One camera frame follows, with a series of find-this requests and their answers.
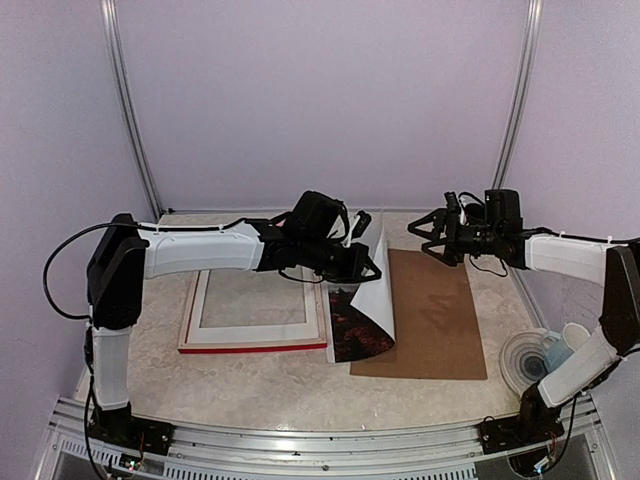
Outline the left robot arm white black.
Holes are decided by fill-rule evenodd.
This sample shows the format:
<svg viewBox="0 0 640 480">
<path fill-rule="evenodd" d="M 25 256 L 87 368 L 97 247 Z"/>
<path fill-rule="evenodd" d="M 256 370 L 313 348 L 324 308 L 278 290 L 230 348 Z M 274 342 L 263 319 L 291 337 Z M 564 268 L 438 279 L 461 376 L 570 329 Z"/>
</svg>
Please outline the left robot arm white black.
<svg viewBox="0 0 640 480">
<path fill-rule="evenodd" d="M 272 218 L 226 225 L 168 227 L 117 215 L 87 266 L 93 398 L 102 430 L 121 445 L 140 434 L 130 415 L 129 339 L 142 311 L 143 286 L 159 276 L 201 270 L 283 273 L 305 267 L 337 284 L 377 281 L 382 271 L 360 242 L 371 217 L 354 219 L 345 204 L 306 191 L 294 208 Z"/>
</svg>

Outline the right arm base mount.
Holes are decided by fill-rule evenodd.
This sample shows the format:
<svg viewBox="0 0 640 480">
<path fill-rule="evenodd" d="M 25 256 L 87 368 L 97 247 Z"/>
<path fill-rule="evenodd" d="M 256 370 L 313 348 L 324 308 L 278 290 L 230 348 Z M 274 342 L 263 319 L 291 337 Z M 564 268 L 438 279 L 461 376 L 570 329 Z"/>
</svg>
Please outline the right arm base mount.
<svg viewBox="0 0 640 480">
<path fill-rule="evenodd" d="M 477 425 L 477 430 L 485 455 L 546 442 L 565 434 L 559 421 L 523 425 L 517 415 L 498 419 L 486 417 Z"/>
</svg>

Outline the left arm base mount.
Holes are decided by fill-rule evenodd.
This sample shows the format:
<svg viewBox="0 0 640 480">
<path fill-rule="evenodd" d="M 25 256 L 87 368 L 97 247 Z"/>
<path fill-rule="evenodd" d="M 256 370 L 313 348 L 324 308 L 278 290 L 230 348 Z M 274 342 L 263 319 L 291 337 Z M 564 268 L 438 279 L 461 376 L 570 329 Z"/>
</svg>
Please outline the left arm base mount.
<svg viewBox="0 0 640 480">
<path fill-rule="evenodd" d="M 88 436 L 105 443 L 135 450 L 139 453 L 167 456 L 175 426 L 171 423 L 131 416 L 100 422 L 96 417 L 89 421 Z"/>
</svg>

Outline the autumn forest photo print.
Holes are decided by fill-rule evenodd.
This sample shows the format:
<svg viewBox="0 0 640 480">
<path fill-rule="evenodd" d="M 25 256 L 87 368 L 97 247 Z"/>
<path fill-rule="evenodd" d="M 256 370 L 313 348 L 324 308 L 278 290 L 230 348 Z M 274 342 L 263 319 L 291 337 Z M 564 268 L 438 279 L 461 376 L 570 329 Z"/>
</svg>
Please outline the autumn forest photo print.
<svg viewBox="0 0 640 480">
<path fill-rule="evenodd" d="M 350 363 L 376 357 L 396 343 L 388 241 L 383 215 L 376 212 L 360 242 L 381 271 L 381 278 L 358 285 L 322 286 L 328 327 L 327 361 Z"/>
</svg>

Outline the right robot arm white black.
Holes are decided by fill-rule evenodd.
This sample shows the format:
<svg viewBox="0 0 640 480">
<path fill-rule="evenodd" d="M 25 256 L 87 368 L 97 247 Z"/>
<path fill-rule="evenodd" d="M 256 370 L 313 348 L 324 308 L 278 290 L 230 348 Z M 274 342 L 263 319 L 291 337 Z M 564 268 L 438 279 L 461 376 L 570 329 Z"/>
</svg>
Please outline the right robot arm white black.
<svg viewBox="0 0 640 480">
<path fill-rule="evenodd" d="M 516 416 L 483 424 L 481 434 L 531 444 L 560 433 L 562 408 L 604 382 L 639 345 L 639 241 L 528 228 L 511 189 L 444 198 L 443 207 L 407 227 L 423 238 L 424 253 L 448 266 L 489 255 L 530 275 L 551 275 L 547 289 L 562 309 L 560 323 L 588 329 L 576 352 L 525 390 Z"/>
</svg>

